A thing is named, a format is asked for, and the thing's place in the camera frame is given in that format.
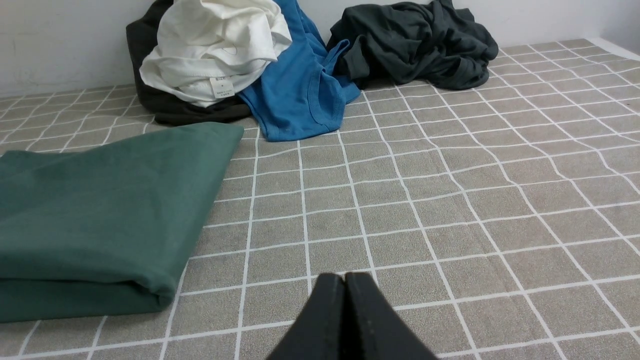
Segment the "white t-shirt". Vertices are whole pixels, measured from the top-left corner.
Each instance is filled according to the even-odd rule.
[[[202,107],[251,85],[291,45],[272,0],[176,0],[157,38],[142,80]]]

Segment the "clothing label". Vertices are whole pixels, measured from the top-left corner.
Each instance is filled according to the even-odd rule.
[[[224,99],[236,94],[234,84],[226,77],[211,78],[210,80],[211,86],[213,87],[213,96],[215,96],[216,99]]]

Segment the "clothing pile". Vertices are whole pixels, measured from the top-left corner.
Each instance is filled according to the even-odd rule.
[[[127,26],[140,103],[170,125],[253,115],[269,141],[340,128],[373,79],[482,85],[498,46],[468,9],[346,8],[325,45],[296,0],[156,0]]]

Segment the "grid-patterned mat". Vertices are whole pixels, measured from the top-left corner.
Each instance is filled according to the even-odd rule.
[[[640,62],[573,40],[490,68],[469,91],[381,84],[300,142],[242,121],[178,301],[0,325],[0,356],[263,359],[318,273],[361,270],[442,358],[640,359]],[[161,128],[131,86],[0,115],[0,153]]]

